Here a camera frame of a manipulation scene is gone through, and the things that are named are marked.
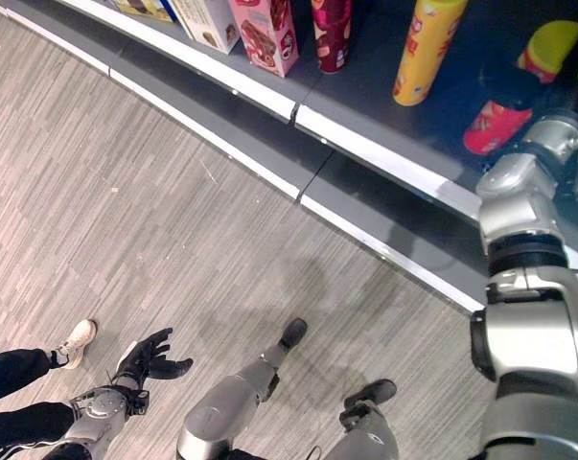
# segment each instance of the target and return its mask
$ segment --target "store shelf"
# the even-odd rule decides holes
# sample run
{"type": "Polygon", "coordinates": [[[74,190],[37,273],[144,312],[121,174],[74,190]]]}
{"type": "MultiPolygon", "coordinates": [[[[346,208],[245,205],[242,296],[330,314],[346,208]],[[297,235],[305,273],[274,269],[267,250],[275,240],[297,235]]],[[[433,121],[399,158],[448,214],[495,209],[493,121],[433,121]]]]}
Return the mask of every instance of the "store shelf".
{"type": "Polygon", "coordinates": [[[465,220],[339,153],[301,203],[466,310],[483,307],[487,264],[465,220]]]}
{"type": "MultiPolygon", "coordinates": [[[[188,38],[179,24],[122,14],[114,9],[111,0],[58,1],[190,66],[285,122],[290,120],[296,105],[305,99],[310,88],[320,78],[313,39],[304,39],[308,34],[299,34],[302,37],[299,42],[301,58],[290,70],[289,79],[283,80],[251,65],[241,43],[235,46],[231,55],[226,56],[188,38]]],[[[309,12],[301,8],[296,13],[299,17],[309,12]]],[[[312,22],[308,28],[312,35],[311,30],[312,22]]]]}
{"type": "Polygon", "coordinates": [[[516,3],[471,2],[428,98],[403,107],[392,99],[391,89],[413,4],[356,2],[351,60],[340,74],[318,81],[302,102],[296,124],[416,193],[475,219],[480,158],[461,139],[487,100],[477,82],[484,59],[496,49],[518,56],[547,20],[578,19],[577,1],[546,2],[537,14],[533,5],[516,3]]]}
{"type": "Polygon", "coordinates": [[[138,42],[131,41],[125,48],[110,77],[293,199],[332,152],[138,42]]]}

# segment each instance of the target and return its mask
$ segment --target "floor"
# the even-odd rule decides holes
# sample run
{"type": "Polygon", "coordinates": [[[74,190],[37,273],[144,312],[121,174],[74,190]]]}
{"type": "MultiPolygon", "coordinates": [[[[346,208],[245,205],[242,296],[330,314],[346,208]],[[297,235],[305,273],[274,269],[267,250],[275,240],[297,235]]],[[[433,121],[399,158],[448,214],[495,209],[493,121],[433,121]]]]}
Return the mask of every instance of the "floor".
{"type": "Polygon", "coordinates": [[[327,452],[342,398],[389,377],[399,392],[382,410],[404,459],[475,453],[493,387],[473,369],[458,307],[0,16],[0,351],[49,349],[84,317],[101,325],[81,368],[0,410],[104,384],[128,343],[173,326],[171,356],[195,366],[149,382],[148,415],[107,456],[170,459],[189,408],[295,315],[309,334],[237,447],[272,460],[327,452]]]}

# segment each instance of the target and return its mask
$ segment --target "white sneaker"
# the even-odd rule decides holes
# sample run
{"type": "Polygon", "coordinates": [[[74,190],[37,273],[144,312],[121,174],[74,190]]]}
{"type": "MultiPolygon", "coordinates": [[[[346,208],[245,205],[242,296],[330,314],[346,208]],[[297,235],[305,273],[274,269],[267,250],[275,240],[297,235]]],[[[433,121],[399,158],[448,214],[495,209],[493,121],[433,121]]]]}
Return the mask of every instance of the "white sneaker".
{"type": "Polygon", "coordinates": [[[61,366],[63,369],[75,369],[84,358],[86,345],[92,342],[97,335],[97,323],[92,319],[83,319],[79,322],[69,336],[57,347],[57,361],[67,363],[61,366]]]}

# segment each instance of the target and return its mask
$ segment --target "yellow container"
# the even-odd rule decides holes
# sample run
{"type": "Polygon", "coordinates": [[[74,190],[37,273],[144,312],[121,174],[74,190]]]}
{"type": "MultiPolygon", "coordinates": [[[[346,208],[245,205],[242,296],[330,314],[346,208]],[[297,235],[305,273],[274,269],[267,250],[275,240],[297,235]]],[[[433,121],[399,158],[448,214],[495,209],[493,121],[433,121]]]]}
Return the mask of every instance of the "yellow container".
{"type": "Polygon", "coordinates": [[[468,0],[417,0],[393,87],[401,105],[421,103],[451,46],[468,0]]]}
{"type": "Polygon", "coordinates": [[[517,65],[538,76],[540,82],[551,83],[576,41],[578,41],[578,22],[547,22],[531,35],[517,65]]]}

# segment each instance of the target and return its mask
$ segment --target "robot leg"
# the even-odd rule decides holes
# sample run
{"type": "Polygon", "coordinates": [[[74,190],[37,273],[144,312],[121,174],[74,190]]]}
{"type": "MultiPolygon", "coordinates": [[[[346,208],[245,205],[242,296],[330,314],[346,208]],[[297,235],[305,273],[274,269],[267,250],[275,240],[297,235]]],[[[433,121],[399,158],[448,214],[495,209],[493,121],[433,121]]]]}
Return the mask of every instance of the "robot leg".
{"type": "Polygon", "coordinates": [[[234,376],[226,377],[188,413],[177,441],[178,460],[216,460],[252,420],[257,406],[278,384],[278,369],[308,325],[290,322],[277,344],[234,376]]]}
{"type": "Polygon", "coordinates": [[[397,442],[378,404],[396,392],[391,380],[377,380],[344,401],[346,410],[339,421],[346,435],[334,446],[325,460],[397,460],[397,442]]]}

